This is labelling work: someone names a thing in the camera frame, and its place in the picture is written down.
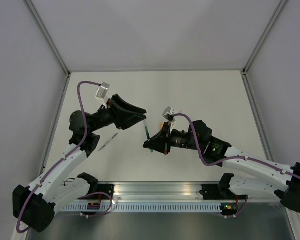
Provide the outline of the green gel pen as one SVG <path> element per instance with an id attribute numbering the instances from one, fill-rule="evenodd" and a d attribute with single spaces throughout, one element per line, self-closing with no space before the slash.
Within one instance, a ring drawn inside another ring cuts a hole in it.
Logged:
<path id="1" fill-rule="evenodd" d="M 147 141 L 150 140 L 150 133 L 149 133 L 149 129 L 148 129 L 148 123 L 146 120 L 143 121 L 143 125 L 144 125 L 144 129 L 145 129 L 145 134 L 146 134 L 146 138 L 147 138 Z"/>

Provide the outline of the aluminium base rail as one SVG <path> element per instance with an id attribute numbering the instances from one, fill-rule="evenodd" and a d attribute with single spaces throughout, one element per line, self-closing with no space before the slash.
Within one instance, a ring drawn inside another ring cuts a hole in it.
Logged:
<path id="1" fill-rule="evenodd" d="M 190 182 L 99 182 L 114 184 L 113 198 L 118 200 L 204 200 L 200 194 L 202 184 L 216 181 Z"/>

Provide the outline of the right aluminium frame post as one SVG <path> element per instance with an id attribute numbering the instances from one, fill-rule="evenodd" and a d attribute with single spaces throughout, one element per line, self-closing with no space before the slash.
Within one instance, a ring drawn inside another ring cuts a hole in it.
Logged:
<path id="1" fill-rule="evenodd" d="M 251 55 L 249 56 L 244 68 L 242 69 L 241 73 L 245 76 L 250 68 L 252 67 L 254 61 L 256 60 L 260 50 L 262 49 L 263 45 L 265 44 L 266 40 L 270 36 L 272 30 L 274 29 L 276 23 L 278 22 L 279 18 L 281 17 L 281 14 L 287 7 L 289 0 L 280 0 L 278 5 L 276 6 L 273 14 L 271 15 L 271 18 L 269 19 L 265 29 L 263 30 L 256 46 L 254 47 Z"/>

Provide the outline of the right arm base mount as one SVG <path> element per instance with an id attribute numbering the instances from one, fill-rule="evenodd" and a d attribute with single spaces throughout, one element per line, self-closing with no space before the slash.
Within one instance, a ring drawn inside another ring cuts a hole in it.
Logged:
<path id="1" fill-rule="evenodd" d="M 227 201 L 236 201 L 245 200 L 246 195 L 235 195 L 233 193 L 226 193 L 222 195 L 220 190 L 218 189 L 217 183 L 205 183 L 201 185 L 201 190 L 199 193 L 202 195 L 204 200 L 227 200 Z"/>

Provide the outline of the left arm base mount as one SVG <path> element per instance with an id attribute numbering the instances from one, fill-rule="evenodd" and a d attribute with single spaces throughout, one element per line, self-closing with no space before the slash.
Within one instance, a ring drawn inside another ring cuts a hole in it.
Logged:
<path id="1" fill-rule="evenodd" d="M 99 183 L 99 180 L 88 173 L 81 173 L 77 176 L 80 179 L 85 180 L 89 184 L 89 190 L 86 196 L 82 197 L 83 200 L 108 200 L 109 198 L 103 194 L 108 194 L 111 198 L 114 196 L 115 185 L 110 183 Z"/>

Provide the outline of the left aluminium frame post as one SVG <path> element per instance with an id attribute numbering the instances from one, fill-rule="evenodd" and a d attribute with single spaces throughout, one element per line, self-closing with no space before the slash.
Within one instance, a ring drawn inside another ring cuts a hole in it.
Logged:
<path id="1" fill-rule="evenodd" d="M 32 19 L 34 20 L 35 24 L 37 25 L 39 31 L 41 32 L 43 39 L 45 40 L 45 42 L 47 43 L 52 55 L 54 56 L 56 62 L 58 63 L 58 65 L 60 66 L 60 68 L 62 69 L 63 73 L 65 74 L 65 76 L 68 78 L 71 75 L 71 72 L 69 70 L 69 68 L 67 67 L 65 61 L 63 60 L 54 40 L 52 39 L 44 21 L 42 20 L 35 4 L 33 3 L 32 0 L 23 0 L 22 1 L 25 5 L 25 7 L 27 8 L 27 10 L 29 11 Z"/>

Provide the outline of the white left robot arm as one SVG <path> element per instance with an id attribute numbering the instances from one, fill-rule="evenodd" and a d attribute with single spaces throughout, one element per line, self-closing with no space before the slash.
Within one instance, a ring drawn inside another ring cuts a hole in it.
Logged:
<path id="1" fill-rule="evenodd" d="M 96 113 L 83 109 L 73 112 L 69 119 L 72 137 L 60 159 L 28 186 L 18 185 L 12 193 L 12 213 L 17 218 L 16 231 L 21 223 L 38 233 L 44 231 L 56 214 L 76 199 L 94 199 L 99 193 L 98 180 L 87 173 L 78 175 L 72 183 L 64 180 L 97 148 L 100 135 L 95 131 L 114 124 L 126 130 L 145 120 L 146 110 L 125 102 L 118 94 L 113 95 Z"/>

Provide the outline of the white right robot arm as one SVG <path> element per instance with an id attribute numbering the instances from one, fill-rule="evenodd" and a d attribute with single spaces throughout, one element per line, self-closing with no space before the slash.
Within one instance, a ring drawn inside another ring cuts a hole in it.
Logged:
<path id="1" fill-rule="evenodd" d="M 218 184 L 218 194 L 225 199 L 236 196 L 275 199 L 287 209 L 300 213 L 300 162 L 293 166 L 257 159 L 230 143 L 213 136 L 202 120 L 193 121 L 188 131 L 171 128 L 171 123 L 143 144 L 143 148 L 167 155 L 172 148 L 194 150 L 207 167 L 233 169 L 250 177 L 225 173 Z"/>

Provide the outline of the aluminium frame post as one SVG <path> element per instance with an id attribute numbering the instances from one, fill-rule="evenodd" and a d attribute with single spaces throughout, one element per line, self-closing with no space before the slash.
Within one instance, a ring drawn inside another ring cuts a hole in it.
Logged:
<path id="1" fill-rule="evenodd" d="M 276 23 L 278 22 L 279 18 L 281 17 L 281 14 L 287 7 L 289 0 L 280 0 L 278 5 L 276 6 L 273 14 L 271 15 L 271 18 L 269 19 L 265 29 L 263 30 L 256 46 L 254 47 L 251 55 L 249 56 L 244 68 L 242 69 L 241 73 L 245 76 L 250 68 L 252 67 L 254 61 L 256 60 L 260 50 L 262 49 L 263 45 L 265 44 L 266 40 L 270 36 L 272 30 L 274 29 Z"/>
<path id="2" fill-rule="evenodd" d="M 54 56 L 56 62 L 58 63 L 58 65 L 60 66 L 60 68 L 62 69 L 63 73 L 65 74 L 65 76 L 68 78 L 71 75 L 71 72 L 69 70 L 69 68 L 67 67 L 65 61 L 63 60 L 54 40 L 52 39 L 44 21 L 42 20 L 35 4 L 33 3 L 32 0 L 23 0 L 22 1 L 25 5 L 25 7 L 27 8 L 27 10 L 29 11 L 32 19 L 34 20 L 35 24 L 37 25 L 39 31 L 41 32 L 43 39 L 45 40 L 45 42 L 47 43 L 52 55 Z"/>

